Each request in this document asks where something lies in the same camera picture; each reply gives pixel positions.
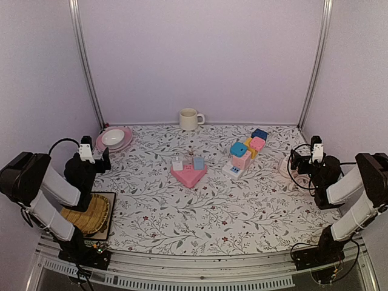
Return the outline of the cyan cube socket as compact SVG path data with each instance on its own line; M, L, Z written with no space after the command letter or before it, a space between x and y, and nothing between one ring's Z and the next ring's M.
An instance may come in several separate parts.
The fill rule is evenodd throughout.
M230 148L230 154L238 158L242 157L246 151L248 151L248 147L241 142L235 142Z

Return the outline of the white long power strip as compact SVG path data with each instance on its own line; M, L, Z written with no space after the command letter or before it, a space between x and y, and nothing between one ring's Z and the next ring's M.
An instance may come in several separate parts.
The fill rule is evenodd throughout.
M232 165L232 156L233 155L230 154L230 156L231 156L230 160L222 168L222 173L226 177L228 177L229 179L232 179L232 180L240 179L243 176L244 172L249 168L251 163L255 160L255 159L251 158L251 162L250 162L248 168L246 168L245 170L241 170L241 169L239 169L239 168L237 168L237 167Z

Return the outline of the white charger plug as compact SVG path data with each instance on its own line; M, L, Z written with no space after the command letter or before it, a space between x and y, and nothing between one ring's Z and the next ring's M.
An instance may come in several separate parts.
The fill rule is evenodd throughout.
M172 169L174 171L182 171L184 168L183 161L179 157L176 157L174 160L172 160Z

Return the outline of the pink triangular power strip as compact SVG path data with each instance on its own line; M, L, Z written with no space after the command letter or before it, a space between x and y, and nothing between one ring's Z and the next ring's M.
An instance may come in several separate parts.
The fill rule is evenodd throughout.
M173 167L171 167L170 173L180 183L182 183L187 188L191 189L207 173L207 166L205 165L202 170L195 170L191 164L187 164L187 165L184 165L183 170L178 170L178 171L175 171Z

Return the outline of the light blue charger plug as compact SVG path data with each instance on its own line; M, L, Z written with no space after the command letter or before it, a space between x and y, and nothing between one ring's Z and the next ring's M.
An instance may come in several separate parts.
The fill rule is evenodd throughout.
M204 170L205 168L204 158L201 156L193 157L193 167L195 170Z

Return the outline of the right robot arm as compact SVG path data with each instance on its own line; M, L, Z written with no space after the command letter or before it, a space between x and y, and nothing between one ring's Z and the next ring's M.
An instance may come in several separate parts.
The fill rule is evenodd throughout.
M361 192L347 213L322 231L316 246L291 253L294 261L308 265L340 259L353 235L387 210L387 155L359 153L354 168L345 175L334 156L313 159L293 150L289 159L293 170L309 177L306 189L314 192L315 203L321 210L339 208Z

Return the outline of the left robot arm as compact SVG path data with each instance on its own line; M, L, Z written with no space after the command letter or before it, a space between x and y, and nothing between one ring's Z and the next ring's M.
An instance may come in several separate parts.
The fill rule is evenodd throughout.
M95 161L75 153L63 175L52 167L49 154L21 152L1 169L1 193L39 221L77 263L85 263L91 247L85 245L79 228L61 216L45 194L70 210L85 212L92 200L96 174L110 168L108 149Z

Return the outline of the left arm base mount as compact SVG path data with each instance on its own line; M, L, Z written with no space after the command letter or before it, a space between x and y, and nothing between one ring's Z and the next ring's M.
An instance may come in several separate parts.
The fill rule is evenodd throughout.
M61 247L59 259L94 269L108 269L112 255L110 251L100 251L94 247L86 246L83 239L80 241L59 240L58 242Z

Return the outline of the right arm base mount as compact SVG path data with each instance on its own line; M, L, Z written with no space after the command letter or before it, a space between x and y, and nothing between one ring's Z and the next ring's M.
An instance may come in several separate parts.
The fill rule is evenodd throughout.
M304 242L296 243L290 250L290 257L297 270L306 270L342 261L344 252L338 250L320 250Z

